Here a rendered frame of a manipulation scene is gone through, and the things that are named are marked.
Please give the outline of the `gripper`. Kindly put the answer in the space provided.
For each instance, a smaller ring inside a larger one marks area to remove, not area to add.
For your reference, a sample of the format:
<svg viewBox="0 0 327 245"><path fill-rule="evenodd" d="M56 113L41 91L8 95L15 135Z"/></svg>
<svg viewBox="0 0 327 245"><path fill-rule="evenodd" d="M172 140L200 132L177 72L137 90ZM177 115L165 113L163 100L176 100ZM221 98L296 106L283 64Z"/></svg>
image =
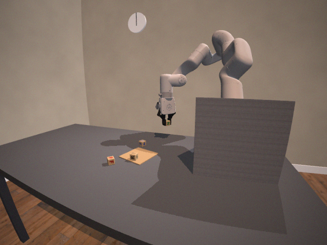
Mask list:
<svg viewBox="0 0 327 245"><path fill-rule="evenodd" d="M168 114L168 120L170 120L171 125L171 119L173 115L175 114L175 100L173 97L160 97L159 103L158 103L158 114L157 116L161 117L162 119L162 125L166 126L166 114Z"/></svg>

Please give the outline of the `orange flat mat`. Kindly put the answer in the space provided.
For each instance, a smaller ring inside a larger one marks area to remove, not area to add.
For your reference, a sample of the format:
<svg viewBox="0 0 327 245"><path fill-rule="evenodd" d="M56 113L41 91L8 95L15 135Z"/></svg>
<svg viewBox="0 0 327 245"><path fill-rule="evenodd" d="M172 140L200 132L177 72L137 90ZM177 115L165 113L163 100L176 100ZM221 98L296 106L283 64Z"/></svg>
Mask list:
<svg viewBox="0 0 327 245"><path fill-rule="evenodd" d="M138 159L136 161L130 160L130 154L132 152L138 152ZM152 157L156 156L157 154L158 153L156 153L156 152L152 152L152 151L145 150L145 149L142 149L142 148L136 148L136 149L133 149L133 150L131 150L131 151L119 156L119 157L123 158L125 160L128 160L130 162L133 162L135 164L141 165L144 162L146 162L147 160L149 160Z"/></svg>

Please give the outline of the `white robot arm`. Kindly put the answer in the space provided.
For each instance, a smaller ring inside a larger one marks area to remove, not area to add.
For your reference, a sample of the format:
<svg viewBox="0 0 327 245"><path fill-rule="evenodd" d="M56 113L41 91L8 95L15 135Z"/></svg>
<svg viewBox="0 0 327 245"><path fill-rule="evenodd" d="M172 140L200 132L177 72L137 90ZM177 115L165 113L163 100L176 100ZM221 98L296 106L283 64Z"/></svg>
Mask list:
<svg viewBox="0 0 327 245"><path fill-rule="evenodd" d="M208 46L202 43L171 75L161 75L158 95L173 97L173 87L185 85L185 76L198 68L201 62L207 66L220 61L222 57L223 68L219 73L221 98L243 99L242 83L238 80L253 64L249 44L242 38L234 39L229 32L223 30L213 33L212 43L216 53L211 54Z"/></svg>

